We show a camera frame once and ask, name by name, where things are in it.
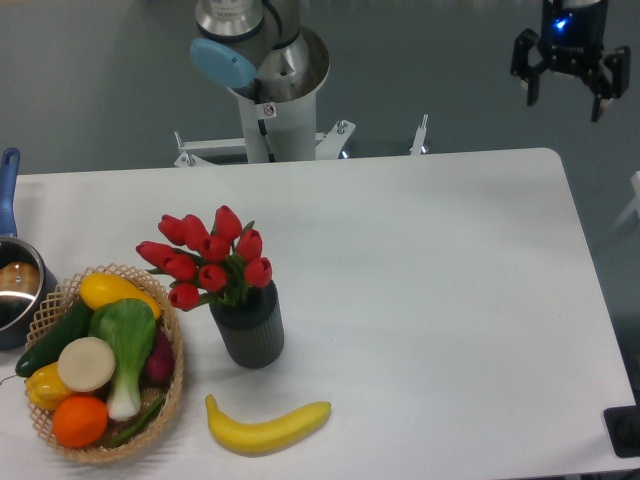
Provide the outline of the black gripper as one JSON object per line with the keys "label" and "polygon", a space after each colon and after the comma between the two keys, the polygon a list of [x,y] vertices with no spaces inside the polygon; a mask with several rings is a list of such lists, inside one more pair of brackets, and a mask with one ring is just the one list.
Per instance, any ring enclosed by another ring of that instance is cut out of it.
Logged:
{"label": "black gripper", "polygon": [[[590,120],[597,122],[605,104],[628,89],[631,49],[603,50],[608,1],[543,1],[540,36],[523,30],[515,39],[510,73],[526,84],[527,105],[539,97],[540,76],[547,70],[587,79],[593,94]],[[541,59],[529,63],[535,49]]]}

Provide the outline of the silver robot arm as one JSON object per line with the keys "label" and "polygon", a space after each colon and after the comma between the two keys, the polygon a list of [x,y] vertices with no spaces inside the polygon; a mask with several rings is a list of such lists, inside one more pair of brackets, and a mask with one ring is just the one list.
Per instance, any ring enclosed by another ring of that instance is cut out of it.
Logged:
{"label": "silver robot arm", "polygon": [[[540,32],[522,31],[514,41],[510,72],[539,95],[546,71],[580,79],[594,96],[591,119],[621,97],[630,80],[631,50],[604,48],[605,1],[545,1]],[[316,94],[329,73],[322,39],[300,23],[297,1],[200,1],[200,32],[190,47],[195,66],[227,88],[238,102],[243,149],[251,163],[345,157],[355,131],[340,120],[316,130]]]}

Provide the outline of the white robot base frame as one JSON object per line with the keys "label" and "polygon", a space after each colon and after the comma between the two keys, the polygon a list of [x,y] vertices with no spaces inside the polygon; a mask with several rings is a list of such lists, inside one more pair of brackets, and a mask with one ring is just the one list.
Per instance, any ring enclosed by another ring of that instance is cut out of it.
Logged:
{"label": "white robot base frame", "polygon": [[[411,142],[402,147],[401,155],[420,156],[430,152],[427,145],[429,115],[425,113],[411,138]],[[315,138],[316,158],[318,160],[347,159],[351,156],[348,145],[355,133],[356,124],[340,119],[328,132],[318,132]],[[174,132],[177,144],[175,167],[210,166],[219,158],[234,158],[234,163],[248,159],[247,147],[243,138],[222,140],[203,140],[184,142],[178,131]]]}

